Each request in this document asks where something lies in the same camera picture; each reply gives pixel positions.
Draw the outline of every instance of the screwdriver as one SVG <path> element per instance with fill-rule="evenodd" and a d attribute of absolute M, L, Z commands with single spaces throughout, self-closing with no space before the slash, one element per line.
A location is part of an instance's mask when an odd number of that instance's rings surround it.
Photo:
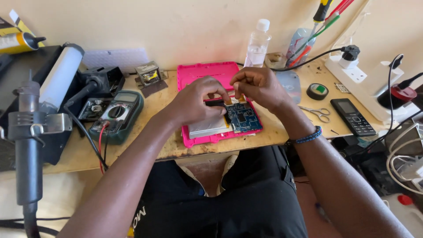
<path fill-rule="evenodd" d="M 317 9 L 317 12 L 313 17 L 313 21 L 315 23 L 314 23 L 313 30 L 311 31 L 310 37 L 313 36 L 314 33 L 316 32 L 316 28 L 319 25 L 319 23 L 324 22 L 327 10 L 329 9 L 330 4 L 332 4 L 332 1 L 333 0 L 320 0 L 319 8 Z"/>

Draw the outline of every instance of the wooden desk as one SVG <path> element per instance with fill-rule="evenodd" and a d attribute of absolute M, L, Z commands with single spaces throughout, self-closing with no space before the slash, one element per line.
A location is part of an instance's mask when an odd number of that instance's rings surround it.
<path fill-rule="evenodd" d="M 385 129 L 383 124 L 377 121 L 364 107 L 355 99 L 352 94 L 341 93 L 334 83 L 338 80 L 324 67 L 323 60 L 316 60 L 297 70 L 300 78 L 302 98 L 299 105 L 308 108 L 328 108 L 331 112 L 329 116 L 330 123 L 321 122 L 317 116 L 305 111 L 305 114 L 313 121 L 315 125 L 323 128 L 323 135 L 326 138 L 333 138 L 338 136 L 351 135 L 351 132 L 342 121 L 340 116 L 335 112 L 330 104 L 330 100 L 334 98 L 349 98 L 363 116 L 369 121 L 376 131 Z M 176 87 L 176 71 L 168 72 L 169 78 L 166 80 L 168 88 L 159 91 L 149 96 L 144 101 L 144 109 L 139 115 L 132 132 L 127 141 L 119 146 L 109 145 L 107 147 L 107 164 L 113 163 L 117 157 L 132 143 L 135 137 L 144 128 L 147 121 L 155 115 L 158 111 L 163 109 L 178 93 Z M 126 79 L 124 90 L 139 91 L 135 86 L 135 76 Z M 316 101 L 306 95 L 306 89 L 311 83 L 321 83 L 328 87 L 329 95 L 322 101 Z M 269 113 L 265 108 L 254 104 L 261 122 L 263 123 L 263 131 L 257 133 L 255 136 L 242 136 L 232 139 L 226 139 L 217 144 L 207 143 L 195 145 L 192 148 L 186 148 L 182 141 L 181 129 L 177 130 L 168 139 L 164 147 L 157 157 L 158 161 L 187 158 L 199 155 L 210 155 L 216 153 L 224 153 L 237 151 L 242 149 L 249 149 L 267 145 L 283 144 L 288 135 L 282 123 Z M 80 138 L 76 130 L 72 132 L 70 140 L 68 141 L 65 150 L 56 166 L 46 165 L 44 167 L 45 174 L 72 172 L 87 169 L 99 168 L 99 160 L 94 154 L 93 149 L 86 138 Z"/>

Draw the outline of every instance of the scissors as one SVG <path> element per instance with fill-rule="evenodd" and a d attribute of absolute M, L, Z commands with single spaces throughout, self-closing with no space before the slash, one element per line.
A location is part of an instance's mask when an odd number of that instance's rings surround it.
<path fill-rule="evenodd" d="M 324 123 L 330 122 L 330 118 L 328 117 L 328 115 L 330 115 L 330 111 L 326 108 L 311 109 L 311 108 L 305 108 L 305 107 L 302 107 L 302 106 L 299 106 L 299 108 L 313 113 L 314 115 L 318 116 L 320 121 L 322 121 Z"/>

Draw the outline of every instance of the white sneaker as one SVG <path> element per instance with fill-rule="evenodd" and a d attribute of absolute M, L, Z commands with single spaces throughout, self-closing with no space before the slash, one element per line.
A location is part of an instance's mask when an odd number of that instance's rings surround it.
<path fill-rule="evenodd" d="M 237 155 L 232 155 L 228 158 L 225 164 L 225 168 L 223 169 L 222 178 L 220 180 L 219 185 L 217 186 L 216 195 L 220 195 L 225 189 L 222 187 L 222 179 L 223 176 L 232 168 L 232 166 L 235 164 L 236 159 L 238 158 Z"/>
<path fill-rule="evenodd" d="M 198 181 L 198 179 L 194 176 L 194 174 L 191 172 L 191 170 L 189 170 L 187 167 L 185 167 L 185 166 L 180 166 L 180 168 L 182 169 L 182 171 L 184 171 L 185 172 L 185 174 L 187 174 L 188 176 L 190 176 L 191 178 L 193 178 L 195 181 L 197 181 L 200 185 L 201 185 L 201 187 L 203 188 L 203 190 L 204 190 L 204 196 L 209 196 L 208 194 L 207 194 L 207 192 L 206 192 L 206 190 L 204 189 L 204 187 L 203 187 L 203 185 L 200 183 L 200 181 Z"/>

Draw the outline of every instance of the hand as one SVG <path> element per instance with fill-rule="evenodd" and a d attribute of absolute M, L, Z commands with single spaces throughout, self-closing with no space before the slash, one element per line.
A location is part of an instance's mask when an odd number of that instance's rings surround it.
<path fill-rule="evenodd" d="M 273 71 L 269 68 L 245 67 L 231 79 L 235 89 L 235 98 L 245 94 L 250 100 L 267 108 L 271 113 L 286 104 L 293 103 L 283 89 Z"/>
<path fill-rule="evenodd" d="M 182 89 L 162 111 L 165 117 L 171 118 L 177 127 L 201 122 L 205 119 L 223 116 L 226 113 L 224 107 L 209 107 L 203 103 L 203 97 L 208 95 L 213 99 L 214 94 L 222 96 L 223 100 L 229 101 L 226 89 L 217 79 L 205 76 Z"/>

